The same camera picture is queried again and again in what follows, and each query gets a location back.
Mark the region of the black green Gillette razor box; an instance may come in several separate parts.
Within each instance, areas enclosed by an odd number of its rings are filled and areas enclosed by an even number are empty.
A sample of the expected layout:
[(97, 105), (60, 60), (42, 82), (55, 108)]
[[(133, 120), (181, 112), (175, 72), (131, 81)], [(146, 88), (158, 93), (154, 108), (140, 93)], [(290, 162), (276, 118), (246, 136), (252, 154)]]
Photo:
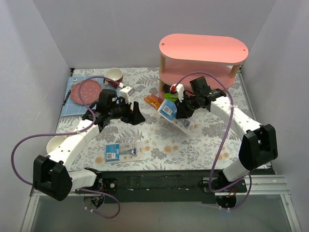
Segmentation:
[(178, 99), (178, 95), (177, 94), (171, 94), (171, 93), (165, 93), (164, 99), (175, 102)]

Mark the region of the blue razor blister pack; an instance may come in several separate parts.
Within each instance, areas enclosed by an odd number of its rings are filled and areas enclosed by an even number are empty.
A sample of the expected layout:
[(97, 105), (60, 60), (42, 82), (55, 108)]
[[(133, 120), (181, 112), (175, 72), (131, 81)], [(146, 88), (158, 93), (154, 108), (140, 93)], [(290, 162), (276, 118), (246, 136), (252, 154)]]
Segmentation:
[(177, 119), (177, 107), (171, 100), (165, 99), (158, 108), (157, 112), (168, 122), (181, 129), (184, 133), (188, 135), (192, 135), (194, 133), (194, 126), (196, 125), (195, 120), (191, 117)]
[(107, 163), (140, 160), (143, 160), (143, 147), (141, 142), (109, 144), (105, 147), (105, 161)]

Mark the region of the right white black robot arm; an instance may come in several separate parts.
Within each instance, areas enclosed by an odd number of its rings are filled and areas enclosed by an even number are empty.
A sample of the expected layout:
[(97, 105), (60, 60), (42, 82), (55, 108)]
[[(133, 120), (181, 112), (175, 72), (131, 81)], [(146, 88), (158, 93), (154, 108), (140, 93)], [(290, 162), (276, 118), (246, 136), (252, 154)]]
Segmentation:
[(241, 178), (278, 157), (275, 128), (270, 124), (262, 125), (243, 113), (234, 105), (225, 87), (211, 89), (203, 76), (190, 81), (190, 85), (192, 92), (189, 94), (180, 83), (170, 88), (178, 97), (174, 102), (176, 118), (189, 118), (195, 110), (207, 109), (227, 124), (227, 131), (232, 130), (241, 139), (238, 158), (222, 169), (216, 179), (210, 175), (208, 180), (211, 192), (229, 192)]

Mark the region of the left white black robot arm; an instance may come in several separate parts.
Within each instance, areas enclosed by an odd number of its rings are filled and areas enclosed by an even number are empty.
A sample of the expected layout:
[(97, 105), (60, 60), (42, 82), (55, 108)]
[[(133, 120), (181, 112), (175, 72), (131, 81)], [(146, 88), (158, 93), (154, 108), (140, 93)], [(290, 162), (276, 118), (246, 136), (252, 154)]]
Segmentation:
[(48, 155), (39, 155), (33, 163), (33, 186), (36, 190), (58, 200), (64, 200), (76, 189), (87, 188), (92, 193), (102, 190), (102, 174), (92, 168), (70, 170), (76, 157), (87, 144), (99, 135), (113, 119), (138, 125), (145, 121), (139, 104), (131, 101), (132, 87), (119, 92), (104, 89), (97, 102), (92, 103), (82, 116), (75, 135), (68, 136)]

